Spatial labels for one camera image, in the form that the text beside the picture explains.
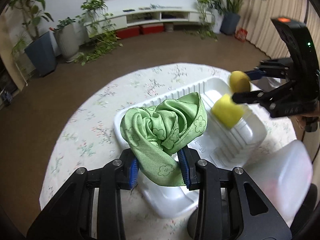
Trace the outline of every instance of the white translucent plastic object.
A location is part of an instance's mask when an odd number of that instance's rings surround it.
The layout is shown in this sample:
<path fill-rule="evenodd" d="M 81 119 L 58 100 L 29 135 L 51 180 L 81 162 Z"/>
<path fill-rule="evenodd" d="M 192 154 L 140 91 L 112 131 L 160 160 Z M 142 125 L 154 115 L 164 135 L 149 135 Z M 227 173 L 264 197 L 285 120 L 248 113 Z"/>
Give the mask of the white translucent plastic object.
<path fill-rule="evenodd" d="M 229 86 L 220 78 L 210 77 L 194 84 L 181 87 L 166 94 L 149 99 L 131 107 L 157 106 L 166 99 L 178 99 L 192 92 L 198 92 L 208 115 L 207 129 L 204 134 L 188 144 L 196 149 L 201 158 L 210 161 L 218 168 L 232 170 L 246 164 L 253 150 L 258 148 L 267 135 L 260 119 L 244 105 L 244 116 L 232 128 L 227 129 L 210 112 L 214 103 L 224 94 L 231 94 Z M 124 109 L 114 118 L 114 131 L 121 148 L 129 148 L 120 133 L 120 123 L 126 113 Z M 174 218 L 191 210 L 198 204 L 198 191 L 184 187 L 161 187 L 139 172 L 138 183 L 145 199 L 154 211 L 163 218 Z"/>
<path fill-rule="evenodd" d="M 313 175 L 303 143 L 294 140 L 244 169 L 290 227 L 308 193 Z"/>

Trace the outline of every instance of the white tablecloth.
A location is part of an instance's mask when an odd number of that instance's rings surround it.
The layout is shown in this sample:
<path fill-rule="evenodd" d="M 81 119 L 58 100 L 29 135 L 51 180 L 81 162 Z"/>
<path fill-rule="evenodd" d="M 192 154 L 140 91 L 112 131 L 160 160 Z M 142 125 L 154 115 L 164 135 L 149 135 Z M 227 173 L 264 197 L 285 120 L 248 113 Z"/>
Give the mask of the white tablecloth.
<path fill-rule="evenodd" d="M 138 70 L 107 84 L 74 113 L 59 136 L 41 190 L 41 209 L 77 168 L 101 168 L 120 156 L 121 149 L 113 133 L 117 111 L 210 76 L 227 82 L 229 75 L 220 68 L 178 63 Z M 265 109 L 250 107 L 265 124 L 268 135 L 249 162 L 296 139 L 288 118 L 270 119 Z M 190 213 L 173 219 L 159 218 L 142 198 L 139 186 L 132 193 L 122 191 L 121 197 L 128 240 L 190 239 L 186 229 Z"/>

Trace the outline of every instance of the orange button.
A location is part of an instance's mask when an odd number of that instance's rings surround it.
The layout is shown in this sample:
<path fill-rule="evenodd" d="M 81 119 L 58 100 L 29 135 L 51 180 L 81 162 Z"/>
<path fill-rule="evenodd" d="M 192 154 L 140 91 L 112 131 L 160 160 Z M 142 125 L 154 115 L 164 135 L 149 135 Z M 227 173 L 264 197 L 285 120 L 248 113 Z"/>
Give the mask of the orange button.
<path fill-rule="evenodd" d="M 282 23 L 288 23 L 288 22 L 291 22 L 291 20 L 290 20 L 290 19 L 288 19 L 288 18 L 278 18 L 278 21 L 279 21 L 279 22 L 282 22 Z"/>

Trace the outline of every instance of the red plastic bag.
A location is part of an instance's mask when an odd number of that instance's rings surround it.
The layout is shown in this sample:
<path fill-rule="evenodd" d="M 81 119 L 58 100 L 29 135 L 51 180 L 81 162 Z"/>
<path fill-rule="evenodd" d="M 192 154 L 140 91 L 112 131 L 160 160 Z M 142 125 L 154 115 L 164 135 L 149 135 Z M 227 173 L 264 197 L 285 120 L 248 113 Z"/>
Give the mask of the red plastic bag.
<path fill-rule="evenodd" d="M 247 34 L 248 32 L 245 29 L 241 28 L 236 32 L 235 38 L 241 42 L 245 42 L 247 39 Z"/>

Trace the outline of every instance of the green silk cloth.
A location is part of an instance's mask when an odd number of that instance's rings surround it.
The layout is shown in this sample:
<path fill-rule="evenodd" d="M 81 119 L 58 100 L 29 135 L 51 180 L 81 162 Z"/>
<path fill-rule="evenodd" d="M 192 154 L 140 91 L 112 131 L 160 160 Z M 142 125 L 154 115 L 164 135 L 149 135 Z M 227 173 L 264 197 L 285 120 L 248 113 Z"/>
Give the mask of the green silk cloth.
<path fill-rule="evenodd" d="M 166 99 L 158 106 L 130 108 L 120 131 L 151 181 L 183 186 L 179 163 L 171 155 L 202 135 L 206 127 L 207 112 L 195 92 L 178 100 Z"/>

